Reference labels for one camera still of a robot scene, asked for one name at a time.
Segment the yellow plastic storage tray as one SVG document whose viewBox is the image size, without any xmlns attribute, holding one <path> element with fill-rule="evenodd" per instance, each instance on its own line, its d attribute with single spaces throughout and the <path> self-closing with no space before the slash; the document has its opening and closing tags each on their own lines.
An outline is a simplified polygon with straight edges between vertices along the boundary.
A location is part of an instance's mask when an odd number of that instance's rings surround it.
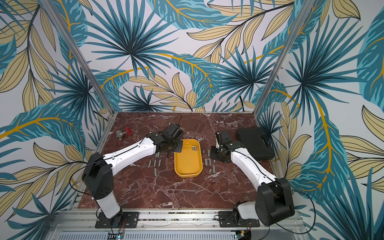
<svg viewBox="0 0 384 240">
<path fill-rule="evenodd" d="M 193 151 L 192 146 L 196 146 L 197 150 Z M 202 172 L 203 160 L 199 141 L 183 140 L 182 151 L 174 153 L 174 167 L 176 174 L 181 178 L 197 177 Z"/>
</svg>

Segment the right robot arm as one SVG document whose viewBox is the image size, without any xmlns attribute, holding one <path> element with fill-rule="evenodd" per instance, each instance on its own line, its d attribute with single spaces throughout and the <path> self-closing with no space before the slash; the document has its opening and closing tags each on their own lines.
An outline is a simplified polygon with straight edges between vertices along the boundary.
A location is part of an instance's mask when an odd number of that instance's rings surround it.
<svg viewBox="0 0 384 240">
<path fill-rule="evenodd" d="M 231 139 L 228 131 L 216 133 L 216 145 L 211 147 L 210 153 L 213 160 L 238 166 L 257 191 L 255 201 L 234 207 L 236 220 L 259 220 L 268 227 L 295 214 L 289 181 L 268 172 L 243 143 Z"/>
</svg>

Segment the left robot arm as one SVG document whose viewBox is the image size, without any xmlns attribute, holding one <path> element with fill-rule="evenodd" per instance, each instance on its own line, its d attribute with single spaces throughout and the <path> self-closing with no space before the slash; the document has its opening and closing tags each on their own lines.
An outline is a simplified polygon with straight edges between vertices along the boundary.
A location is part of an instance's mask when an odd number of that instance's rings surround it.
<svg viewBox="0 0 384 240">
<path fill-rule="evenodd" d="M 179 124 L 170 123 L 162 132 L 151 132 L 137 143 L 119 151 L 91 155 L 82 181 L 112 228 L 119 228 L 125 222 L 123 210 L 114 194 L 114 176 L 129 165 L 155 153 L 180 153 L 183 147 L 182 134 Z"/>
</svg>

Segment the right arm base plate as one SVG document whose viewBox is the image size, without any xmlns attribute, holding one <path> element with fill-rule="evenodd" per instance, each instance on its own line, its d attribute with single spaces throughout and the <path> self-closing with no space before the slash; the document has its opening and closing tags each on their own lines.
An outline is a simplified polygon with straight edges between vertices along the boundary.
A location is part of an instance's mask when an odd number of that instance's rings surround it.
<svg viewBox="0 0 384 240">
<path fill-rule="evenodd" d="M 254 219 L 243 219 L 235 211 L 219 211 L 215 219 L 221 228 L 258 228 L 260 221 Z"/>
</svg>

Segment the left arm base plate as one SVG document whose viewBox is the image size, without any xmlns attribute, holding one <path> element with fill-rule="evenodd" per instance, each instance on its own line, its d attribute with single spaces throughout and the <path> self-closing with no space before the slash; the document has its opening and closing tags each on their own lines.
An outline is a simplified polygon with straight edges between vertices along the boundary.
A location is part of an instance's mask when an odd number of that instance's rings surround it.
<svg viewBox="0 0 384 240">
<path fill-rule="evenodd" d="M 116 216 L 108 219 L 104 213 L 99 213 L 96 229 L 135 229 L 137 227 L 139 212 L 120 212 Z"/>
</svg>

